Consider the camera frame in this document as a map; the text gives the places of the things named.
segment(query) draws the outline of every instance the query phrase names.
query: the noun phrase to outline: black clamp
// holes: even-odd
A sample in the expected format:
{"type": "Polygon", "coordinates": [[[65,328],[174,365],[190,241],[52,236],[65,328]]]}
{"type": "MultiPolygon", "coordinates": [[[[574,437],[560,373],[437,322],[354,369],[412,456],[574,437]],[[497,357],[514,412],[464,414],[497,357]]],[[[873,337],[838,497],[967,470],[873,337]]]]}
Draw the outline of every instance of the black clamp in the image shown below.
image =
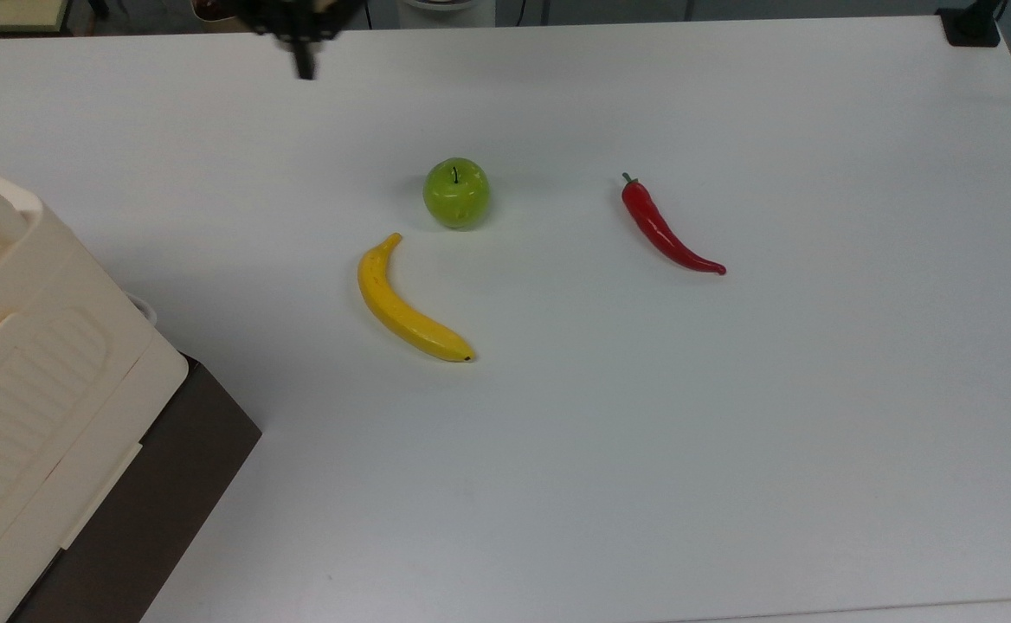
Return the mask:
{"type": "Polygon", "coordinates": [[[1002,35],[997,31],[997,17],[994,11],[999,3],[1005,11],[1008,0],[976,0],[966,9],[936,9],[944,24],[944,36],[948,43],[959,48],[997,48],[1002,35]]]}
{"type": "Polygon", "coordinates": [[[335,0],[320,12],[314,11],[314,0],[232,0],[228,4],[256,34],[270,32],[291,49],[298,78],[312,80],[316,43],[335,39],[364,0],[335,0]]]}

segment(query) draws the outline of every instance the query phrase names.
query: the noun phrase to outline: chili pepper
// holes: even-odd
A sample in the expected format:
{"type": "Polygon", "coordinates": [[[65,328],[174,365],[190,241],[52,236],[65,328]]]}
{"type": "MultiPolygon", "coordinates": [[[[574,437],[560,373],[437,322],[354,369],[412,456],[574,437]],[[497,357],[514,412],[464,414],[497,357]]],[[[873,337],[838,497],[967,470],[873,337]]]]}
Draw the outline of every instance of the chili pepper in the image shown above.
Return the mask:
{"type": "Polygon", "coordinates": [[[624,173],[624,176],[629,182],[625,184],[625,189],[621,190],[621,200],[625,201],[625,207],[629,209],[633,220],[636,220],[637,228],[644,232],[647,240],[655,245],[661,254],[691,271],[724,275],[726,272],[724,266],[700,257],[678,241],[678,237],[675,237],[671,228],[668,228],[667,221],[659,215],[659,208],[655,206],[652,195],[644,188],[644,184],[633,180],[628,173],[624,173]]]}

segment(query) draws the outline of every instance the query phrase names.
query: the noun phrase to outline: banana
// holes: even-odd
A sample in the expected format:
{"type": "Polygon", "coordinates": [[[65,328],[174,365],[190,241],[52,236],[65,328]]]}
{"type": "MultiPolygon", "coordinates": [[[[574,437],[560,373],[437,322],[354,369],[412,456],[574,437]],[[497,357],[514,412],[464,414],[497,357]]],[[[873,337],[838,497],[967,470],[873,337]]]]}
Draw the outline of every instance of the banana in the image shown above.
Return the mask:
{"type": "Polygon", "coordinates": [[[401,242],[401,234],[390,234],[359,261],[359,291],[376,319],[407,343],[445,362],[470,362],[474,350],[454,331],[416,310],[394,292],[387,280],[390,253],[401,242]]]}

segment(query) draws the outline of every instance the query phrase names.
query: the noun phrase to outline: apple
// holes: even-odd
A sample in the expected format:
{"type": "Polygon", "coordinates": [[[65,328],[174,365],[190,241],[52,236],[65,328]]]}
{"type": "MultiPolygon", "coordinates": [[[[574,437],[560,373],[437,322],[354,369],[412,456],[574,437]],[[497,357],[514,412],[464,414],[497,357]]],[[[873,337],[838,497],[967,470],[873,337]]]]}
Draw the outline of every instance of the apple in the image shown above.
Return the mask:
{"type": "Polygon", "coordinates": [[[477,224],[490,204],[490,183],[481,167],[466,158],[446,159],[425,179],[425,205],[445,228],[477,224]]]}

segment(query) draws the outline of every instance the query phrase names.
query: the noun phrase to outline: white tabletop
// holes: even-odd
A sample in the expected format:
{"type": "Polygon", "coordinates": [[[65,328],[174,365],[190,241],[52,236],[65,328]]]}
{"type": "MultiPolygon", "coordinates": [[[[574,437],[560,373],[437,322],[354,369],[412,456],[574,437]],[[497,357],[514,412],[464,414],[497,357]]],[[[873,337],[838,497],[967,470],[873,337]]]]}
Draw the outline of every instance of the white tabletop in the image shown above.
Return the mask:
{"type": "Polygon", "coordinates": [[[0,174],[264,438],[171,622],[1011,599],[1011,59],[935,17],[0,40],[0,174]],[[446,232],[440,159],[493,215],[446,232]],[[652,190],[684,271],[634,230],[652,190]],[[465,336],[372,319],[360,254],[465,336]]]}
{"type": "Polygon", "coordinates": [[[1011,623],[1011,602],[792,614],[755,618],[751,623],[1011,623]]]}

